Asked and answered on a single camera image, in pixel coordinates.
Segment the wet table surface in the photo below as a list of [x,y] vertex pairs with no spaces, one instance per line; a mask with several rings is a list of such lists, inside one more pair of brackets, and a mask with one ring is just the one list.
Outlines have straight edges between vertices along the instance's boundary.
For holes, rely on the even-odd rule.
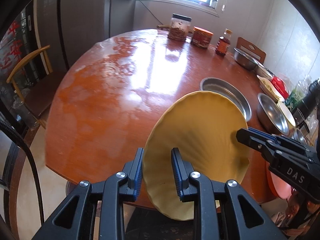
[[[252,118],[262,92],[254,72],[224,58],[214,47],[200,49],[167,39],[167,32],[141,30],[95,44],[71,67],[54,97],[46,130],[46,165],[65,179],[98,182],[121,171],[144,147],[161,115],[182,96],[200,89],[205,77],[223,79],[247,98]],[[241,185],[259,203],[275,197],[266,162],[251,150]],[[134,205],[153,208],[145,187]]]

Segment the metal plate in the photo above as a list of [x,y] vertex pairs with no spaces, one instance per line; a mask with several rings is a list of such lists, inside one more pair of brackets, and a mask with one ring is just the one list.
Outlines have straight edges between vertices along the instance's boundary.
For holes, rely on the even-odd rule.
[[223,95],[240,109],[247,122],[251,119],[251,108],[247,99],[238,89],[228,82],[219,78],[208,77],[201,81],[200,89]]

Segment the orange lid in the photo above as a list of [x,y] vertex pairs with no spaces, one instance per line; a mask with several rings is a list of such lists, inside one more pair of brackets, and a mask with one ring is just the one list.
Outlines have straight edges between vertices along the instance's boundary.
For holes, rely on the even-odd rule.
[[228,29],[226,29],[224,32],[225,32],[226,34],[229,34],[229,35],[232,34],[232,31],[231,31],[231,30],[228,30]]
[[205,34],[209,34],[209,35],[213,35],[213,33],[212,32],[209,32],[209,31],[207,31],[207,30],[205,30],[205,29],[201,29],[201,28],[199,28],[199,27],[193,27],[193,31],[196,31],[196,32],[201,32],[201,33],[205,33]]

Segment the metal screw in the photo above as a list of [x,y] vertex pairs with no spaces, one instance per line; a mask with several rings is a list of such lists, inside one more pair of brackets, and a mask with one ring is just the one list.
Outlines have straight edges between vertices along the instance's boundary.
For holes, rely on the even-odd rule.
[[116,174],[117,178],[124,178],[125,177],[125,173],[123,171],[119,171],[117,174]]
[[199,178],[200,177],[200,173],[199,172],[197,172],[197,171],[193,171],[193,172],[191,172],[191,177],[193,177],[193,178]]
[[81,181],[81,182],[79,183],[79,185],[80,185],[80,187],[86,187],[86,186],[89,185],[89,181],[83,180],[83,181]]
[[228,181],[228,185],[230,187],[235,187],[235,186],[237,186],[237,182],[235,180],[231,179],[231,180]]

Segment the round wooden table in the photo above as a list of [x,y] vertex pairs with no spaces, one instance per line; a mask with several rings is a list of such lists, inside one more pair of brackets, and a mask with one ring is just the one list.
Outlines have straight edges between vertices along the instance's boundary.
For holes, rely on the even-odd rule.
[[[95,44],[68,71],[54,97],[46,130],[46,165],[65,179],[98,182],[134,158],[161,115],[205,77],[223,79],[247,98],[248,126],[263,130],[256,114],[262,92],[254,72],[224,58],[167,39],[166,31],[124,33]],[[241,184],[258,202],[274,199],[266,163],[252,150]],[[145,187],[134,205],[153,208]]]

